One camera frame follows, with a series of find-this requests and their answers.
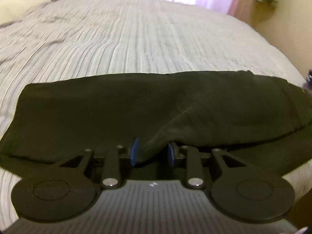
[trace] pillow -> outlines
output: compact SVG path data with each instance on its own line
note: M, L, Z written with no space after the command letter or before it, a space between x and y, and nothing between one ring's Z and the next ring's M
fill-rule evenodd
M23 16L30 8L52 0L0 0L0 25L8 24Z

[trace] bed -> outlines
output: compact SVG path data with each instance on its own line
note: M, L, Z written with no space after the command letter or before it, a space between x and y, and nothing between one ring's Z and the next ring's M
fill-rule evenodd
M297 86L305 80L247 24L196 6L152 0L58 0L0 28L0 139L28 83L112 73L250 70ZM284 176L298 200L312 161ZM18 217L20 178L0 168L0 230Z

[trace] wall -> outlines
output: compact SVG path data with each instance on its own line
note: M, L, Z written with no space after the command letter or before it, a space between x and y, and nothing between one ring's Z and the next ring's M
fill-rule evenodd
M306 77L312 68L312 0L280 0L275 9L256 2L252 26Z

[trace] circular cover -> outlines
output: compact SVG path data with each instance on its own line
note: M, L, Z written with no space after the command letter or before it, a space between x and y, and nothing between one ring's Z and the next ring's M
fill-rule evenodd
M241 167L222 174L212 184L210 198L233 218L265 223L285 216L293 205L294 190L279 176Z
M56 222L74 217L92 204L93 183L73 168L51 168L22 179L12 191L18 215L37 222Z

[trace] folded dark cloth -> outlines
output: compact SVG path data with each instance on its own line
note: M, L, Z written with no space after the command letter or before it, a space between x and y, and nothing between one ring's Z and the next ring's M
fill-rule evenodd
M139 160L169 142L228 148L284 175L312 159L312 97L251 72L109 74L22 91L0 165L25 176L85 148L103 156L140 140Z

